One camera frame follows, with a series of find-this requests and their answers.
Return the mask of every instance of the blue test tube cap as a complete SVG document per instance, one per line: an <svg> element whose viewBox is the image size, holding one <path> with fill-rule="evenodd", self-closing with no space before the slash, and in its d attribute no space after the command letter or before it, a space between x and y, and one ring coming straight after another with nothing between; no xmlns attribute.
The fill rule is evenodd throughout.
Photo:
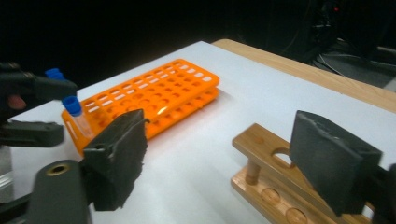
<svg viewBox="0 0 396 224"><path fill-rule="evenodd" d="M64 105L64 108L66 108L67 112L69 112L71 116L77 117L81 115L82 113L81 104L79 103L77 96L68 96L62 99L62 104Z"/></svg>
<svg viewBox="0 0 396 224"><path fill-rule="evenodd" d="M64 74L59 70L59 68L51 68L44 72L47 77L57 80L65 80Z"/></svg>

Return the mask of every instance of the rack hole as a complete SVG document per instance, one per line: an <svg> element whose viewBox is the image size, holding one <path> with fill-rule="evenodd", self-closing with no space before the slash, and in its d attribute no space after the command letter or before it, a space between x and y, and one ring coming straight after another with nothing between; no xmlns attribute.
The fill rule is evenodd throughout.
<svg viewBox="0 0 396 224"><path fill-rule="evenodd" d="M47 170L47 175L55 176L66 173L70 170L70 166L65 163L57 164Z"/></svg>
<svg viewBox="0 0 396 224"><path fill-rule="evenodd" d="M204 77L204 78L202 78L202 80L203 81L210 81L210 80L212 80L212 78L211 77Z"/></svg>
<svg viewBox="0 0 396 224"><path fill-rule="evenodd" d="M295 166L289 157L289 150L284 147L275 149L272 153L272 157L274 162L283 168L290 169Z"/></svg>

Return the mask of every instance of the wooden test tube rack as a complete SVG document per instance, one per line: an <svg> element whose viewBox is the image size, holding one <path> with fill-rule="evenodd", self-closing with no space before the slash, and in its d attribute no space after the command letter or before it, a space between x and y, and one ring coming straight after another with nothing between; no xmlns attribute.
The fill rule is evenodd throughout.
<svg viewBox="0 0 396 224"><path fill-rule="evenodd" d="M272 223L370 223L364 215L337 217L302 172L279 155L289 143L253 124L233 140L247 166L232 178L233 187Z"/></svg>

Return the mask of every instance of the test tube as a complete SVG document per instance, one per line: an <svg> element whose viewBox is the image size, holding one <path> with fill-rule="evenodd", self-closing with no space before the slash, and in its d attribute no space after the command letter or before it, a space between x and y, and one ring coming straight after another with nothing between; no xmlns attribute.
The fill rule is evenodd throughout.
<svg viewBox="0 0 396 224"><path fill-rule="evenodd" d="M91 129L90 123L84 116L84 112L81 109L81 104L77 96L68 96L62 100L62 104L64 108L66 108L67 112L72 116L73 121L77 125L80 132L87 138L93 139L94 134Z"/></svg>

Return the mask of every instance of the cable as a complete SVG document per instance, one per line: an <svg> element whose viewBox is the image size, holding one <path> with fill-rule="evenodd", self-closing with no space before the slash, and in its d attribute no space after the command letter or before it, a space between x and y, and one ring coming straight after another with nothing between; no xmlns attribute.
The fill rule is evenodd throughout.
<svg viewBox="0 0 396 224"><path fill-rule="evenodd" d="M323 54L324 56L330 56L330 57L349 57L349 58L361 58L359 56L351 55L351 54ZM386 65L386 66L391 66L396 68L396 64L391 64L391 63L381 63L377 61L369 61L370 63L377 63L381 65Z"/></svg>
<svg viewBox="0 0 396 224"><path fill-rule="evenodd" d="M308 1L308 6L307 6L307 8L305 10L303 21L305 21L306 17L308 16L308 12L309 12L310 8L311 8L311 0ZM302 26L300 26L300 28L297 29L296 33L294 34L293 39L289 42L289 44L282 51L280 51L280 53L279 53L280 55L283 55L294 44L294 42L296 41L297 36L300 33L301 29L302 29Z"/></svg>
<svg viewBox="0 0 396 224"><path fill-rule="evenodd" d="M334 71L336 74L345 77L345 75L343 75L342 73L340 73L339 71L337 71L335 68L331 67L328 63L326 63L326 61L323 59L323 57L321 56L321 54L319 54L320 59L323 61L324 64L326 64L325 66L330 68L332 71Z"/></svg>

